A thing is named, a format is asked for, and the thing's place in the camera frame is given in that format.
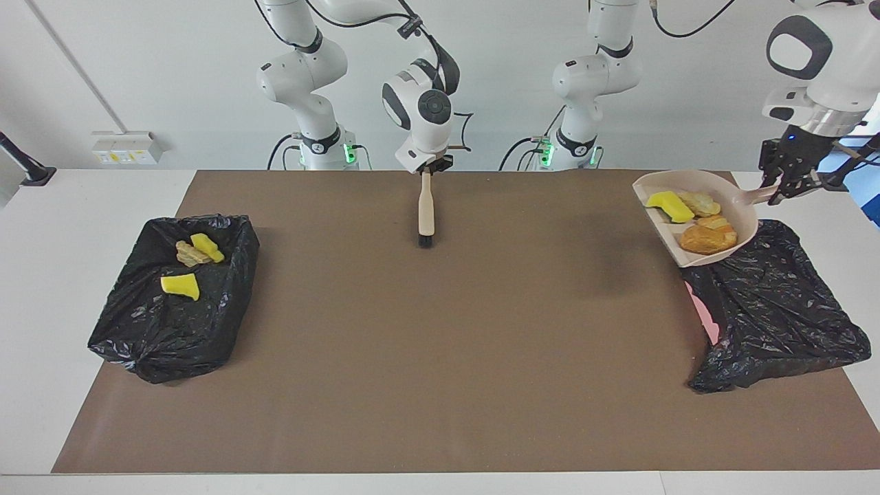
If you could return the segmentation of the white wall socket box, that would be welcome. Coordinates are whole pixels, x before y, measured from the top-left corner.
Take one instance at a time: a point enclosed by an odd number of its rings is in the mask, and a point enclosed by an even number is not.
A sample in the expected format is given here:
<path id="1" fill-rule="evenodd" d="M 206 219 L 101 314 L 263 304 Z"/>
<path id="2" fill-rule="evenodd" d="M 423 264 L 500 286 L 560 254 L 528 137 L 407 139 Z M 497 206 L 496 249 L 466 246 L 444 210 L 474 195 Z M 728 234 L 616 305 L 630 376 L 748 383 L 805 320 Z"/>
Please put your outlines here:
<path id="1" fill-rule="evenodd" d="M 91 153 L 100 165 L 154 166 L 160 163 L 164 154 L 160 141 L 148 131 L 94 131 L 91 137 Z"/>

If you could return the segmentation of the black bag bin pink inside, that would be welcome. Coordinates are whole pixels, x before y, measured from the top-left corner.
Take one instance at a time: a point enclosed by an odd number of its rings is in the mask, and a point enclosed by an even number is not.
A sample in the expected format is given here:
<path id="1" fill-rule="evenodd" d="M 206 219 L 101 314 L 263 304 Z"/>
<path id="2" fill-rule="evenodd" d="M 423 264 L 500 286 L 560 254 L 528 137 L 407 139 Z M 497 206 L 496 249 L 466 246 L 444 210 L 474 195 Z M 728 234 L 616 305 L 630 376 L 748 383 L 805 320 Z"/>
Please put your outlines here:
<path id="1" fill-rule="evenodd" d="M 719 326 L 688 386 L 701 394 L 869 360 L 870 338 L 818 276 L 800 237 L 763 219 L 724 260 L 680 274 Z"/>

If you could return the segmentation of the beige hand brush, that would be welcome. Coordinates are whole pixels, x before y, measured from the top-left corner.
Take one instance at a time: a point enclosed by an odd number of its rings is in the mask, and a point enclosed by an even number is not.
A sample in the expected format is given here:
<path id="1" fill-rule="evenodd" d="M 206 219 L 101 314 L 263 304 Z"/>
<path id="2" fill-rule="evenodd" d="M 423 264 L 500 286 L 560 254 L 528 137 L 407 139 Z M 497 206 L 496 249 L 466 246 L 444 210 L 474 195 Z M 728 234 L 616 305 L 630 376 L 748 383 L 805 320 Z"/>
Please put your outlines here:
<path id="1" fill-rule="evenodd" d="M 422 171 L 421 190 L 418 201 L 418 245 L 421 248 L 431 248 L 433 237 L 436 232 L 436 217 L 434 199 L 432 195 L 432 175 L 428 171 Z"/>

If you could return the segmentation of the grey wall conduit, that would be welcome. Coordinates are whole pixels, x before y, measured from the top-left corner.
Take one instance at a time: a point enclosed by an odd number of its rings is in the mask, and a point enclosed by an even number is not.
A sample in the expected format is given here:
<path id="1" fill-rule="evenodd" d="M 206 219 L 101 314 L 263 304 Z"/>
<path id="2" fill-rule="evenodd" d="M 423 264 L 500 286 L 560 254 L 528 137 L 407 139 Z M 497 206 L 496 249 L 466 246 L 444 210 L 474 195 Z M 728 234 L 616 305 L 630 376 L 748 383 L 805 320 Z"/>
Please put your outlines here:
<path id="1" fill-rule="evenodd" d="M 116 110 L 110 105 L 109 101 L 104 94 L 101 92 L 100 88 L 95 85 L 95 82 L 92 80 L 91 76 L 85 70 L 85 68 L 81 65 L 76 57 L 75 53 L 73 53 L 66 41 L 60 37 L 59 32 L 54 28 L 50 20 L 47 18 L 36 0 L 23 0 L 26 8 L 34 17 L 35 21 L 41 26 L 42 30 L 45 32 L 48 38 L 50 38 L 51 44 L 56 48 L 56 51 L 66 60 L 69 68 L 76 73 L 76 76 L 79 78 L 79 81 L 85 86 L 91 97 L 94 97 L 96 103 L 103 112 L 106 114 L 107 118 L 112 122 L 112 129 L 114 135 L 124 135 L 129 132 L 128 126 L 122 121 L 122 118 L 118 115 Z"/>

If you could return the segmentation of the jagged pale sponge scrap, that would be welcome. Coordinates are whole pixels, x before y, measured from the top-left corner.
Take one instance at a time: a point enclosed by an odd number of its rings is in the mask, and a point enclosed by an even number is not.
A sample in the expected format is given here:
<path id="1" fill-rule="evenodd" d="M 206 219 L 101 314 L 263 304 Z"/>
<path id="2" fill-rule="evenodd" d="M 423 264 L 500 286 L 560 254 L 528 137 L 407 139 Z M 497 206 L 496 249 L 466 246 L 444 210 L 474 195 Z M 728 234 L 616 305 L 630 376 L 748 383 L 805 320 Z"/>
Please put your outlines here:
<path id="1" fill-rule="evenodd" d="M 712 217 L 722 212 L 722 206 L 709 194 L 681 191 L 676 195 L 695 217 Z"/>

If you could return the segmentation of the brown table mat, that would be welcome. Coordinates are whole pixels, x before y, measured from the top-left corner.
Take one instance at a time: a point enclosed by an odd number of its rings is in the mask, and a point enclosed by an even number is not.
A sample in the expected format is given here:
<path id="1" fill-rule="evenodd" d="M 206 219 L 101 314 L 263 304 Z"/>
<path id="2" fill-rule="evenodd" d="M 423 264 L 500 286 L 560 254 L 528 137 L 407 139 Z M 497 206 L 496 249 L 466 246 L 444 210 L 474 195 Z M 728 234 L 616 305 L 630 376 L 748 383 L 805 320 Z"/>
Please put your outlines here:
<path id="1" fill-rule="evenodd" d="M 260 250 L 230 362 L 103 364 L 55 473 L 880 469 L 842 369 L 700 395 L 706 336 L 640 171 L 201 171 Z"/>

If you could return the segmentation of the brown sponge chunk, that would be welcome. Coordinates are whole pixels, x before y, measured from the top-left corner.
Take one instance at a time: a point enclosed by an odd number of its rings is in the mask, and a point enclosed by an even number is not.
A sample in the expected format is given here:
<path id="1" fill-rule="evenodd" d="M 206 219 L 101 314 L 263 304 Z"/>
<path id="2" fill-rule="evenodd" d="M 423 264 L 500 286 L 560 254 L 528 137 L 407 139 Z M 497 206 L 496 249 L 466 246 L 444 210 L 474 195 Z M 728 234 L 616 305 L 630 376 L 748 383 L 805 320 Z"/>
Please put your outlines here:
<path id="1" fill-rule="evenodd" d="M 686 252 L 713 256 L 734 247 L 738 243 L 738 233 L 730 225 L 717 229 L 692 225 L 685 229 L 678 242 Z"/>

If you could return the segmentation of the wavy yellow green sponge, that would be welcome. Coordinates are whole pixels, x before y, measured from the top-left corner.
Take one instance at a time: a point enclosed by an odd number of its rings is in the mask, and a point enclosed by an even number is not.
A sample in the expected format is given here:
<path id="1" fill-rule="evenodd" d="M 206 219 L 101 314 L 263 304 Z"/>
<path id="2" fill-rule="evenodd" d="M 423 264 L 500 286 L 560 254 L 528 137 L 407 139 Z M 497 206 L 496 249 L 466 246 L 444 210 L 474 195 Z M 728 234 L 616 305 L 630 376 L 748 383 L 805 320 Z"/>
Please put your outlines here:
<path id="1" fill-rule="evenodd" d="M 165 294 L 187 297 L 193 301 L 200 300 L 201 291 L 195 273 L 161 276 L 159 282 Z"/>

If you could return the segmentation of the long pale sponge scrap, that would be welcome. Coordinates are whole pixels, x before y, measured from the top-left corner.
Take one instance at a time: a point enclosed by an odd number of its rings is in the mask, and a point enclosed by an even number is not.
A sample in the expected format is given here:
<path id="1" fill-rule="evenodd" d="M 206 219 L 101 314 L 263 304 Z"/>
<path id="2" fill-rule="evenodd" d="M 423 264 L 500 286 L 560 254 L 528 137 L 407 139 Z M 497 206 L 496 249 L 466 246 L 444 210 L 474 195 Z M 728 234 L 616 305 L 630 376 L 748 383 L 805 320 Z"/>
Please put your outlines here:
<path id="1" fill-rule="evenodd" d="M 177 241 L 174 245 L 176 259 L 186 267 L 195 267 L 201 264 L 213 263 L 213 259 L 185 241 Z"/>

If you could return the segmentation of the yellow green sponge block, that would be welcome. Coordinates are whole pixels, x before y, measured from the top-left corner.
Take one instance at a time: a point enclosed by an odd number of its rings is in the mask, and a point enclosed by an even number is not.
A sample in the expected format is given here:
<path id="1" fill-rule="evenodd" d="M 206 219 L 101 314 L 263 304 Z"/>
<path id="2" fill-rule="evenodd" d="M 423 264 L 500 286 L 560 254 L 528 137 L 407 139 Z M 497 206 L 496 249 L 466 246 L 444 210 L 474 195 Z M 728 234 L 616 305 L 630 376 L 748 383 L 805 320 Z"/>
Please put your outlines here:
<path id="1" fill-rule="evenodd" d="M 207 234 L 192 234 L 190 242 L 195 250 L 210 258 L 211 262 L 222 263 L 224 261 L 223 252 Z"/>

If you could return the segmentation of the yellow sponge piece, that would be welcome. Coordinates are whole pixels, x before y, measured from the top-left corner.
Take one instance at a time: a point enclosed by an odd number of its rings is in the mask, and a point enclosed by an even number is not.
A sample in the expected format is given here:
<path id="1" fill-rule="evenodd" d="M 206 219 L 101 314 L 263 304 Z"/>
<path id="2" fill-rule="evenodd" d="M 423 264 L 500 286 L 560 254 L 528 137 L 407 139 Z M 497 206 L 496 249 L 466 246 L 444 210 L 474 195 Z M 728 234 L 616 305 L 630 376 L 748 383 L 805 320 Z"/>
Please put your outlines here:
<path id="1" fill-rule="evenodd" d="M 682 198 L 670 190 L 651 194 L 646 202 L 646 207 L 662 210 L 670 220 L 670 223 L 687 223 L 696 216 Z"/>

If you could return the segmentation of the beige plastic dustpan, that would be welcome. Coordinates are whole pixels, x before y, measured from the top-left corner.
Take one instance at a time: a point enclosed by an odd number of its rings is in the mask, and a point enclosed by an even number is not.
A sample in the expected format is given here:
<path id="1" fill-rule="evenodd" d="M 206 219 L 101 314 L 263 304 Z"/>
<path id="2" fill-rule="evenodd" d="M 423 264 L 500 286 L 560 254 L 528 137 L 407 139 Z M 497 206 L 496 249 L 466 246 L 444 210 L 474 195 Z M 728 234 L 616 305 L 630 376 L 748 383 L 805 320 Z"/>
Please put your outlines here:
<path id="1" fill-rule="evenodd" d="M 646 209 L 648 219 L 678 267 L 697 267 L 720 262 L 754 238 L 758 224 L 755 206 L 766 203 L 776 193 L 776 187 L 745 190 L 716 173 L 701 170 L 672 170 L 646 173 L 632 183 L 635 195 Z M 650 196 L 664 191 L 707 193 L 722 207 L 722 215 L 731 223 L 738 243 L 710 256 L 683 250 L 679 239 L 692 225 L 673 223 L 662 211 L 648 206 Z"/>

